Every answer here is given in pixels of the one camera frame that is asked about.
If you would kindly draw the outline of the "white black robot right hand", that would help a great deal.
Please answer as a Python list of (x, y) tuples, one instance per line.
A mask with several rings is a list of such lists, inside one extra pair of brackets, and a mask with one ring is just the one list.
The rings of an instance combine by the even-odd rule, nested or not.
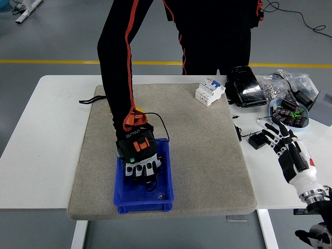
[(317, 170), (305, 144), (282, 122), (274, 117), (272, 122), (278, 128), (265, 123), (263, 141), (277, 154), (285, 180), (295, 187), (302, 202), (324, 201), (326, 191), (316, 177)]

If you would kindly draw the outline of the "person's right hand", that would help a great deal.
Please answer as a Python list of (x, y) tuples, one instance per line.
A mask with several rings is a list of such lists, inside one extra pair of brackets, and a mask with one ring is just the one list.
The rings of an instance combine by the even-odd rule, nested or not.
[(157, 142), (153, 129), (138, 127), (126, 133), (116, 142), (117, 156), (124, 170), (124, 184), (135, 186), (144, 184), (148, 192), (158, 186), (163, 155), (157, 153)]

